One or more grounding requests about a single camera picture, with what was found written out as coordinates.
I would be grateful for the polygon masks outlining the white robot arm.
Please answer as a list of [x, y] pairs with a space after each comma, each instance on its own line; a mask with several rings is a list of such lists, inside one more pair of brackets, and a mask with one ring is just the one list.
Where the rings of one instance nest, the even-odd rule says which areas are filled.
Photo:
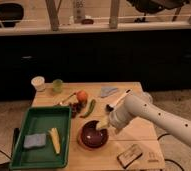
[[112, 126], [121, 131], [136, 117], [156, 124], [191, 148], [191, 121], [155, 106], [152, 97], [146, 92], [129, 92], [118, 108], [97, 123], [96, 129]]

